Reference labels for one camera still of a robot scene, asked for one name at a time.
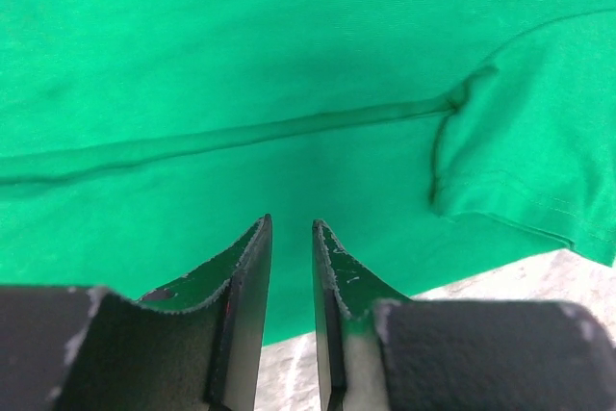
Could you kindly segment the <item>green t-shirt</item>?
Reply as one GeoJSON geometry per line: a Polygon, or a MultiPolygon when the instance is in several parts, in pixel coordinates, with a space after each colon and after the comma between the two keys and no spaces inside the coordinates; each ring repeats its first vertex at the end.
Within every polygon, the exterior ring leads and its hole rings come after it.
{"type": "Polygon", "coordinates": [[[615,0],[1,0],[1,279],[137,297],[271,215],[414,295],[615,258],[615,0]]]}

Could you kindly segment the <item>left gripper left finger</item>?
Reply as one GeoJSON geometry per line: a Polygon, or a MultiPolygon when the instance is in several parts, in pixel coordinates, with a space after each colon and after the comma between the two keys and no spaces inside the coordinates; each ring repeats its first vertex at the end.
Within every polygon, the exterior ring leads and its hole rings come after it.
{"type": "Polygon", "coordinates": [[[220,254],[136,301],[95,292],[58,409],[253,409],[271,247],[263,216],[220,254]]]}

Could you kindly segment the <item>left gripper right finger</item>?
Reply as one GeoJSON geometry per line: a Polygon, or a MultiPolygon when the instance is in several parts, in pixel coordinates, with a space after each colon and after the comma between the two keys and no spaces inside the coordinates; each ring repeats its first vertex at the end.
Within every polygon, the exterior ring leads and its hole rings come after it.
{"type": "Polygon", "coordinates": [[[321,409],[387,410],[374,307],[409,297],[350,255],[325,221],[313,223],[312,241],[321,409]]]}

